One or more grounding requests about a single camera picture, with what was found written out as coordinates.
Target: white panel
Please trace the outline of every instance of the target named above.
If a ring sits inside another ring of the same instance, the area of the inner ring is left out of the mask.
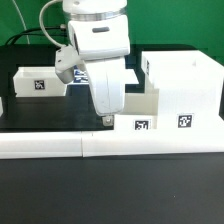
[[[58,156],[82,156],[80,132],[0,134],[0,159]]]
[[[2,98],[0,97],[0,117],[2,116],[2,113],[3,113]]]
[[[82,137],[83,156],[224,152],[224,127],[213,130],[93,132]]]

